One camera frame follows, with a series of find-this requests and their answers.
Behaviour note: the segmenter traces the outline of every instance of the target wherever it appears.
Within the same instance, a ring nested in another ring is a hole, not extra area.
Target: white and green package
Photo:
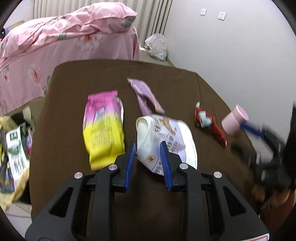
[[[23,123],[6,134],[8,160],[15,187],[24,171],[30,166],[26,152],[25,131],[26,125]]]

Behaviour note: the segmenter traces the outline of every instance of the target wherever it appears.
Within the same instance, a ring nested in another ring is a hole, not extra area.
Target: electrical outlet
[[[200,12],[200,15],[203,15],[204,16],[206,11],[207,10],[203,8],[202,11]]]
[[[224,21],[225,16],[226,16],[226,13],[225,12],[220,12],[219,15],[218,15],[218,19]]]

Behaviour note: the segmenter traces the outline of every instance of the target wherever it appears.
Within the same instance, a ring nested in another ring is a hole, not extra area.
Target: pink cup
[[[228,135],[234,135],[240,129],[240,124],[247,122],[249,117],[245,110],[237,105],[221,122],[224,131]]]

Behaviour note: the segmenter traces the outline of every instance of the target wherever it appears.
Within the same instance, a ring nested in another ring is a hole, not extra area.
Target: triangular cutout
[[[72,193],[73,188],[68,188],[67,191],[65,191],[61,198],[56,202],[56,204],[53,206],[49,213],[60,218],[66,217]]]
[[[246,212],[245,208],[227,187],[223,187],[223,191],[226,197],[229,213],[232,217]]]

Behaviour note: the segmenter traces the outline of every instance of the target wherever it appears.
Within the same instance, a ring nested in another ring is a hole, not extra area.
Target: pink pillow
[[[57,17],[37,18],[11,30],[0,45],[0,57],[16,56],[31,45],[40,48],[48,38],[59,38],[67,34],[74,38],[102,31],[107,34],[130,29],[137,13],[120,2],[94,3],[72,13]]]

